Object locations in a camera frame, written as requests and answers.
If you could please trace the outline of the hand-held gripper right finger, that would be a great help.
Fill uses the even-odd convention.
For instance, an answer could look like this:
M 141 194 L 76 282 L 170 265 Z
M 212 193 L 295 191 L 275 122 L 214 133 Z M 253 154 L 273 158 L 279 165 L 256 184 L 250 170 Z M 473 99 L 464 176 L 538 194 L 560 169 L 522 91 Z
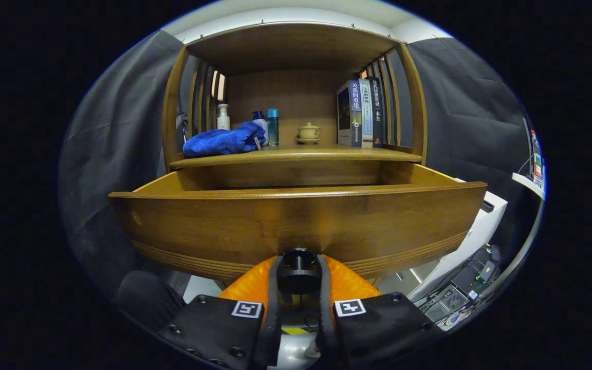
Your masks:
M 318 368 L 403 368 L 446 335 L 401 292 L 381 293 L 335 258 L 321 271 Z

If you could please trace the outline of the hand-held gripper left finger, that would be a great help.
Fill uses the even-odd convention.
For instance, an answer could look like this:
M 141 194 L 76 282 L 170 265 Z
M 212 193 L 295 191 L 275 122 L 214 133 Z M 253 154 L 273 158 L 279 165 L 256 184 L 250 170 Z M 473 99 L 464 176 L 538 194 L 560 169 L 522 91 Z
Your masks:
M 281 342 L 280 256 L 245 272 L 217 297 L 194 297 L 160 331 L 174 349 L 216 369 L 275 366 Z

